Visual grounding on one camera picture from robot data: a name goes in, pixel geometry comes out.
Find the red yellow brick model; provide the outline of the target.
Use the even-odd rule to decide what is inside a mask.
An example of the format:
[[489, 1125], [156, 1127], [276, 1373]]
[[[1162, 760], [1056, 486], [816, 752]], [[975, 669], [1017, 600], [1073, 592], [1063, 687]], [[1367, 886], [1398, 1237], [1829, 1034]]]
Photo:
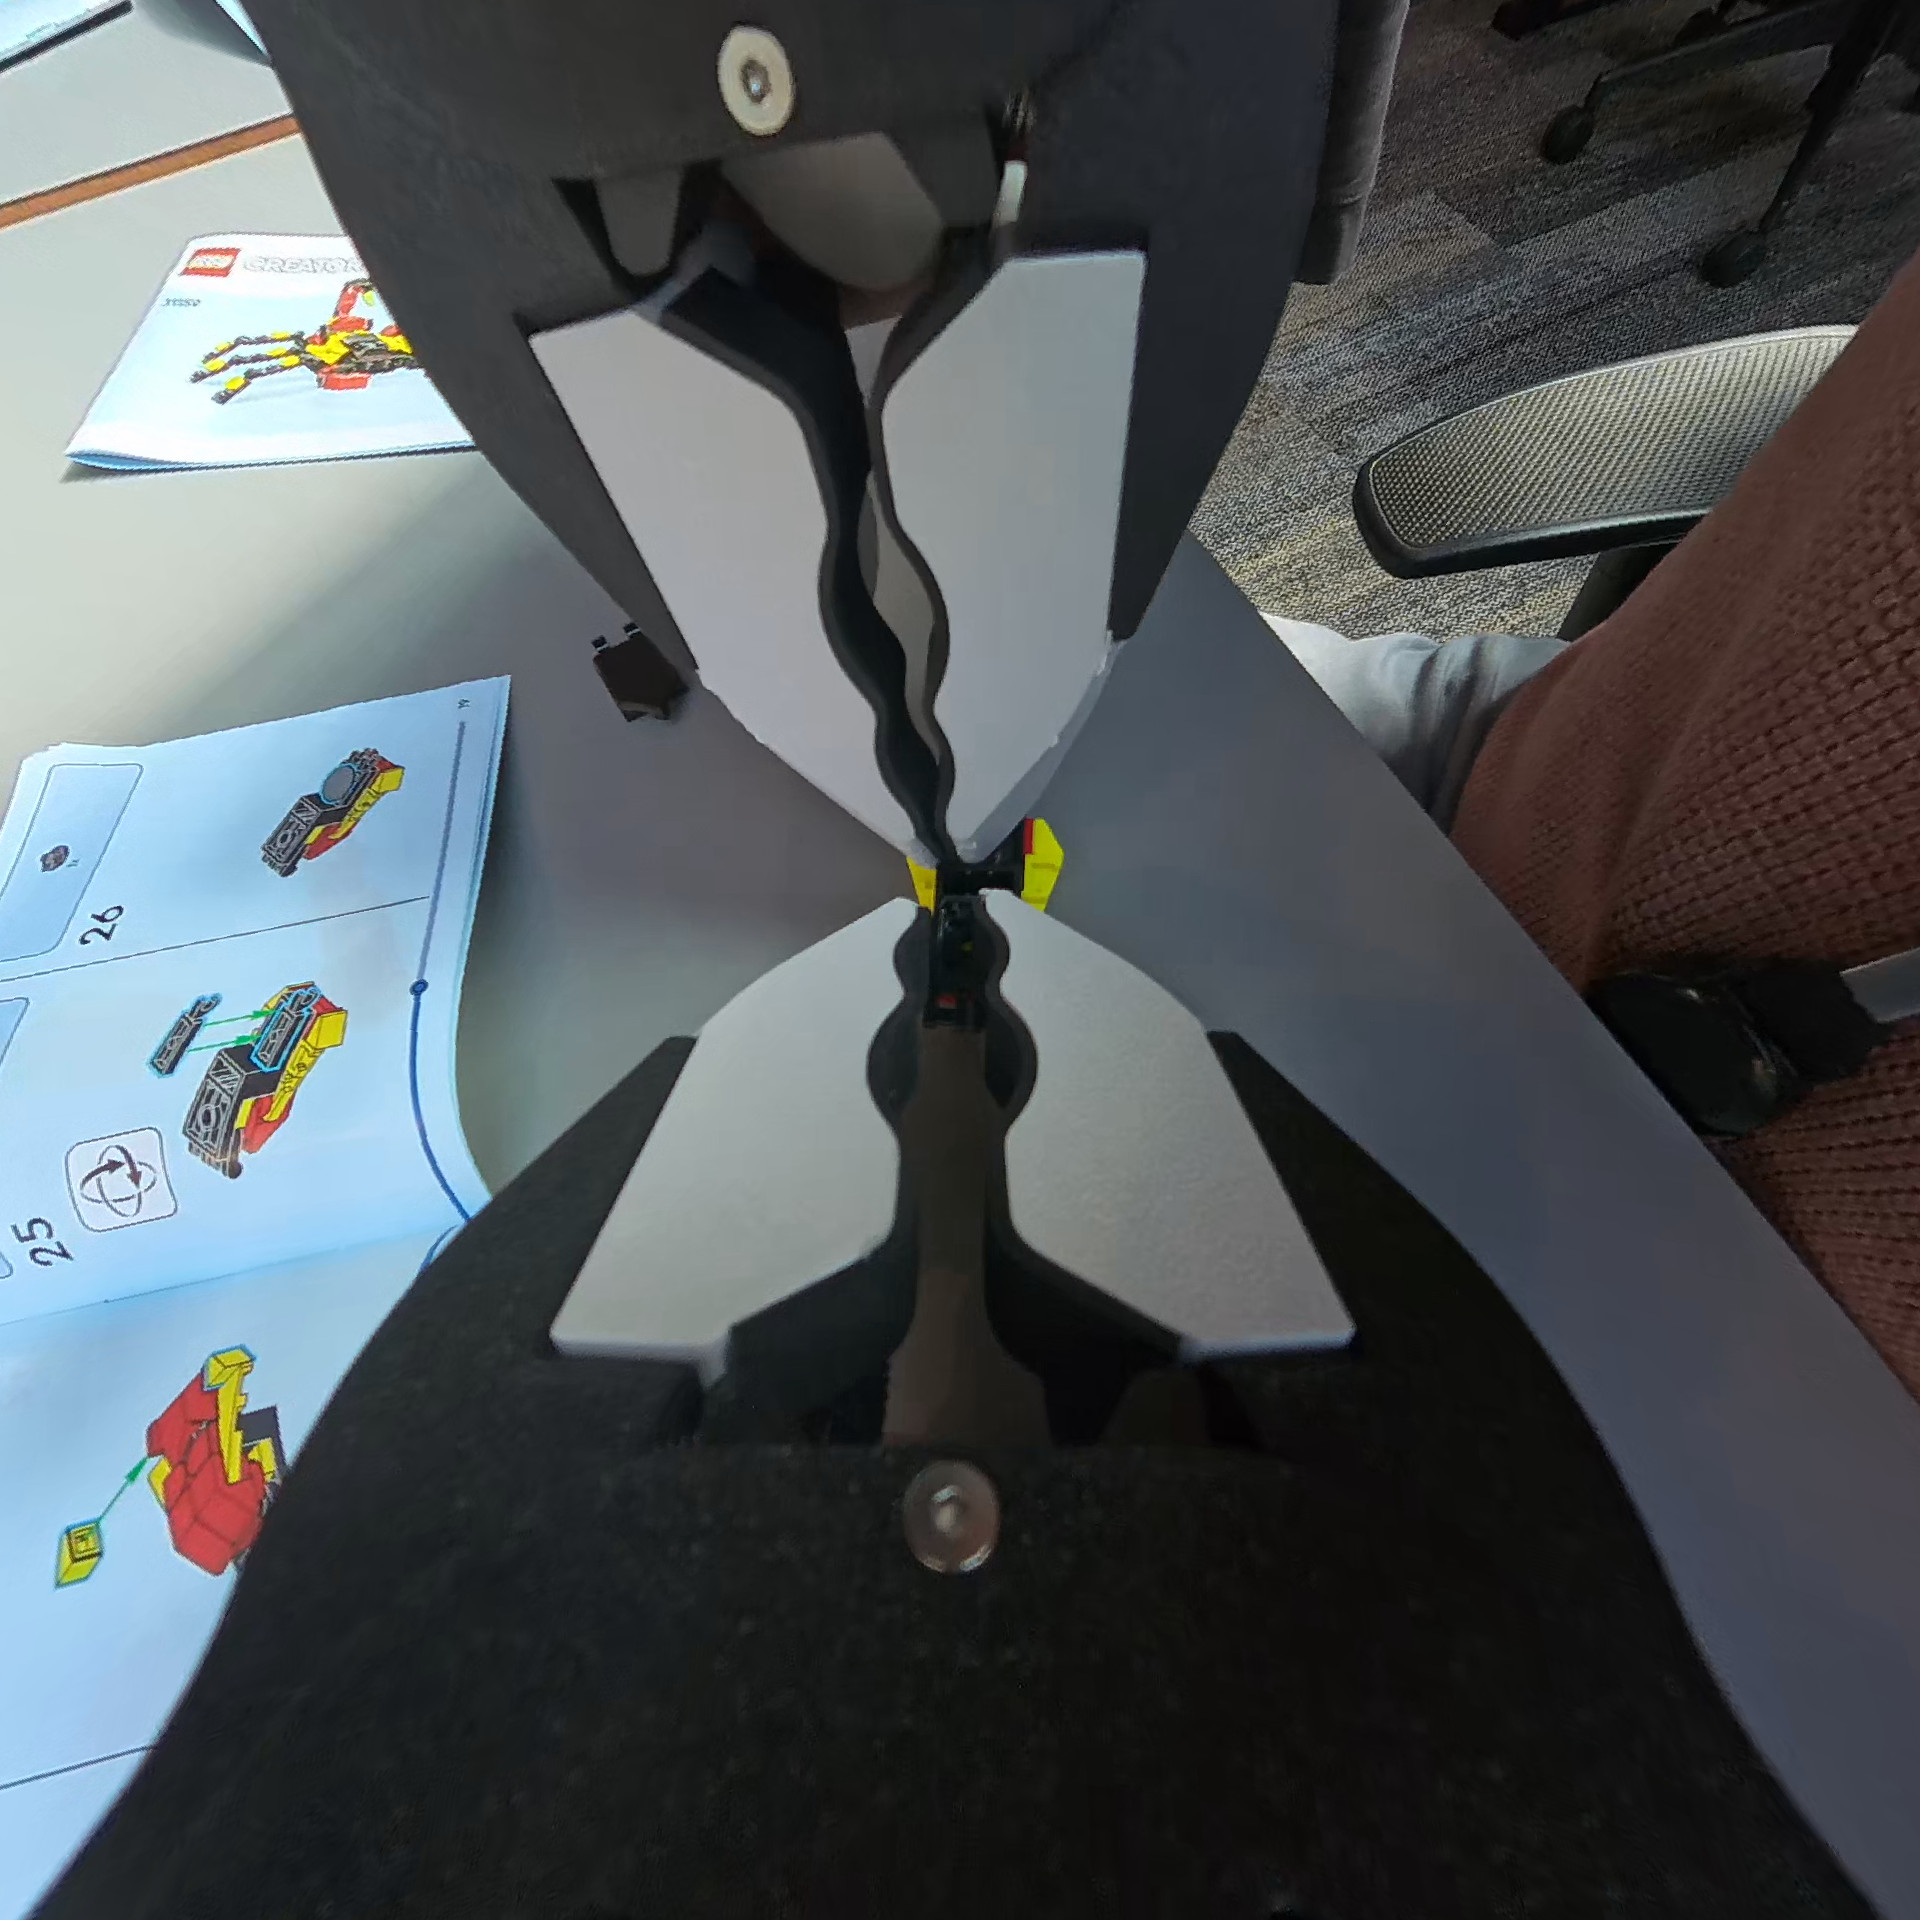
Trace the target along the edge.
[[985, 1021], [990, 973], [978, 899], [1017, 897], [1043, 912], [1063, 867], [1063, 849], [1043, 819], [1026, 817], [978, 863], [926, 867], [906, 861], [920, 908], [929, 916], [923, 1027], [975, 1032]]

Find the closed scorpion cover booklet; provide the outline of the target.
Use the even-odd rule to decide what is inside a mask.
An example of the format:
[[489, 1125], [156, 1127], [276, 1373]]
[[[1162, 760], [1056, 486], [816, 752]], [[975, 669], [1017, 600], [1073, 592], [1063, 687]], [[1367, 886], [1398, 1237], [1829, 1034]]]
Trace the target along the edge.
[[64, 454], [85, 469], [272, 469], [471, 445], [340, 235], [191, 240]]

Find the grey desk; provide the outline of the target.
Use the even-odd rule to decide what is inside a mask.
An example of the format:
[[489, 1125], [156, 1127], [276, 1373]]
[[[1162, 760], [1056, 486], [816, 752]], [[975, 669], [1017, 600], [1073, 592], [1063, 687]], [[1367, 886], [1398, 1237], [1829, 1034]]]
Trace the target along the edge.
[[243, 5], [133, 2], [3, 60], [2, 226], [297, 132]]
[[[659, 852], [828, 854], [698, 699]], [[1066, 929], [1208, 1032], [1354, 1323], [1100, 1437], [708, 1438], [875, 1379], [875, 1255], [723, 1369], [551, 1324], [696, 1037], [396, 1292], [156, 1739], [3, 1788], [3, 1916], [1915, 1916], [1915, 1410], [1659, 1140], [1505, 914], [1188, 550], [1068, 758]]]

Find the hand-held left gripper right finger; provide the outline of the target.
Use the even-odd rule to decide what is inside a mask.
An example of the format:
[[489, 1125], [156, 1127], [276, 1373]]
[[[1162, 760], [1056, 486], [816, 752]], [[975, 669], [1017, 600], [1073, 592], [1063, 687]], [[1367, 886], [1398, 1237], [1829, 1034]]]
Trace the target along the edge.
[[1201, 1023], [1019, 897], [979, 902], [1034, 1051], [1003, 1145], [1017, 1244], [1183, 1362], [1343, 1348], [1354, 1321]]

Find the open blue instruction booklet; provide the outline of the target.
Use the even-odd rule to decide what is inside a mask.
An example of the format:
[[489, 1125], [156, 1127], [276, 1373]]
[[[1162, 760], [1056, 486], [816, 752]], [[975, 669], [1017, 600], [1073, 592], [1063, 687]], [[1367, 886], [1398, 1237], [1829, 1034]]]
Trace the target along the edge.
[[504, 680], [28, 757], [3, 812], [3, 1790], [157, 1736], [289, 1457], [485, 1204]]

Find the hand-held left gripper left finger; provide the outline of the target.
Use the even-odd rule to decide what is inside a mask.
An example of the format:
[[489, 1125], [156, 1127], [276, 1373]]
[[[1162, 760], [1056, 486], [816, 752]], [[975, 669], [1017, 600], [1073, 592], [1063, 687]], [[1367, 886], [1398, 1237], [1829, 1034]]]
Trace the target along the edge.
[[699, 1028], [550, 1326], [559, 1354], [723, 1371], [753, 1315], [882, 1248], [900, 1140], [868, 1068], [916, 922], [887, 901]]

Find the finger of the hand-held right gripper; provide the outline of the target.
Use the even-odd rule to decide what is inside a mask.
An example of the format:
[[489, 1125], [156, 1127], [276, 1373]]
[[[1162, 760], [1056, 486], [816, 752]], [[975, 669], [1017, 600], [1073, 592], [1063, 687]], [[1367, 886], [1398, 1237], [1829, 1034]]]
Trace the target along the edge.
[[868, 407], [886, 302], [789, 253], [687, 249], [642, 299], [530, 351], [698, 682], [845, 814], [941, 863], [946, 610]]
[[954, 852], [996, 851], [1104, 693], [1144, 253], [1011, 254], [879, 380], [898, 534], [944, 619]]

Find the small black brick piece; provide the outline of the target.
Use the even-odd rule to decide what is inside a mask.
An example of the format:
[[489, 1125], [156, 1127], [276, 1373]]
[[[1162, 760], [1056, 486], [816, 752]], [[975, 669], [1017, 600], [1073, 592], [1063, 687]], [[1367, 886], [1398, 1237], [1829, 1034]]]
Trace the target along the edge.
[[673, 663], [627, 623], [615, 638], [595, 636], [589, 644], [595, 679], [627, 722], [672, 722], [687, 694], [687, 680]]

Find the person's brown knit sweater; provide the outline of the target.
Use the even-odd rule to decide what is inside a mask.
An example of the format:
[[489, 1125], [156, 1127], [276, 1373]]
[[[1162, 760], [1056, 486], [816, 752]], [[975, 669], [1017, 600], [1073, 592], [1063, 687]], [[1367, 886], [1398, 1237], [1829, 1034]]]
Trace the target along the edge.
[[1691, 1127], [1593, 993], [1915, 951], [1918, 267], [1617, 612], [1502, 709], [1447, 840], [1585, 1004], [1657, 1140], [1713, 1164], [1915, 1397], [1915, 1018], [1746, 1139]]

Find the person's leg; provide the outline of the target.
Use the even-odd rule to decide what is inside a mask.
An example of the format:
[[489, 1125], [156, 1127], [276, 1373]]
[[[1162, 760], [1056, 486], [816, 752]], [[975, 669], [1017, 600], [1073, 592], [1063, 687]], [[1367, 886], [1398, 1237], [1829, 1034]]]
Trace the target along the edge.
[[1572, 648], [1556, 636], [1343, 636], [1300, 619], [1262, 621], [1442, 830], [1505, 706]]

